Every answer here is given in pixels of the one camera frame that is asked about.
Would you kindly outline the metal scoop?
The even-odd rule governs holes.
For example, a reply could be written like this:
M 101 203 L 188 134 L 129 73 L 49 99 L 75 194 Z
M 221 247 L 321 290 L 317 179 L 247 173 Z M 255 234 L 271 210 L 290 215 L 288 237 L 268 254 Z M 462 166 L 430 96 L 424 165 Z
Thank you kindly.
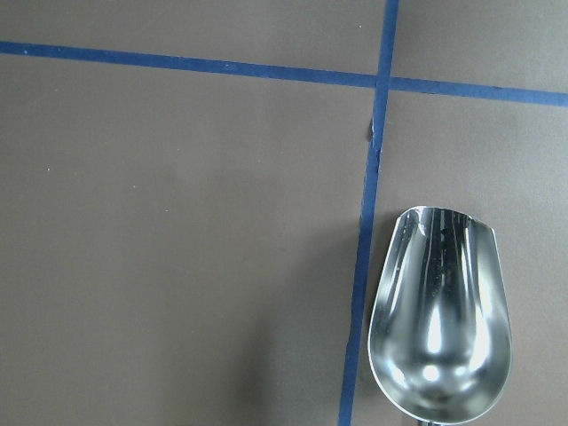
M 367 338 L 369 365 L 386 398 L 420 424 L 474 421 L 501 397 L 512 354 L 493 229 L 451 209 L 404 211 Z

